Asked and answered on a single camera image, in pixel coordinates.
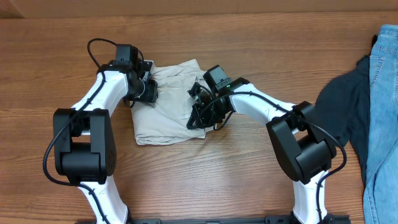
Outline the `dark navy shirt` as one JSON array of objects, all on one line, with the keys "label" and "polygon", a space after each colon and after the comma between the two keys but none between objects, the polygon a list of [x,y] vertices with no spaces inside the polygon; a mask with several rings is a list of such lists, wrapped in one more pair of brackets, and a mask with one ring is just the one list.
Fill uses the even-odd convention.
[{"label": "dark navy shirt", "polygon": [[315,102],[323,129],[342,146],[352,145],[363,183],[366,182],[370,125],[369,62],[370,55],[364,55],[352,71],[332,79]]}]

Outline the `blue denim jeans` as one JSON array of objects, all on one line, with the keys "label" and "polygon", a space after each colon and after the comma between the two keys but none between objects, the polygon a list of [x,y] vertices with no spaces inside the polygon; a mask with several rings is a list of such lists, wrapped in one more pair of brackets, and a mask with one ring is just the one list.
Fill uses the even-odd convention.
[{"label": "blue denim jeans", "polygon": [[369,63],[370,125],[364,220],[397,223],[396,25],[381,26]]}]

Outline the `beige shorts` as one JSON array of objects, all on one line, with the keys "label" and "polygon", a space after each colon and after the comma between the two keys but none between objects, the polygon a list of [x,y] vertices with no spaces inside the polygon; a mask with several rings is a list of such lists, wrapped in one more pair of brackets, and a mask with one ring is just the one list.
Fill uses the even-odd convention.
[{"label": "beige shorts", "polygon": [[191,138],[205,138],[212,128],[188,129],[194,99],[188,94],[195,82],[207,86],[197,60],[156,67],[152,77],[158,83],[155,103],[137,102],[131,109],[134,137],[138,145],[170,145]]}]

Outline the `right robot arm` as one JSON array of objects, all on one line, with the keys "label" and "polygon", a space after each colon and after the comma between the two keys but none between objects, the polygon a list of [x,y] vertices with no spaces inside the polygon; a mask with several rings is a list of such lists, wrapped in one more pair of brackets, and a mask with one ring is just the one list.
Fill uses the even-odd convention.
[{"label": "right robot arm", "polygon": [[233,113],[243,114],[267,128],[277,162],[294,185],[290,223],[328,223],[323,184],[336,156],[333,142],[322,129],[313,105],[279,101],[244,78],[232,80],[216,65],[195,82],[188,129],[224,126]]}]

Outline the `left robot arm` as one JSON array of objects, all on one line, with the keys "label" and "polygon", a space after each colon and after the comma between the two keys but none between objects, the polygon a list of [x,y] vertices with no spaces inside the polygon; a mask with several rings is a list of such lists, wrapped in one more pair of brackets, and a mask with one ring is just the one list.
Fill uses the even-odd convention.
[{"label": "left robot arm", "polygon": [[113,176],[116,143],[111,115],[121,100],[130,105],[156,102],[157,82],[150,77],[154,67],[135,46],[118,44],[115,58],[98,66],[88,93],[71,108],[53,114],[44,174],[53,183],[79,188],[96,223],[132,223]]}]

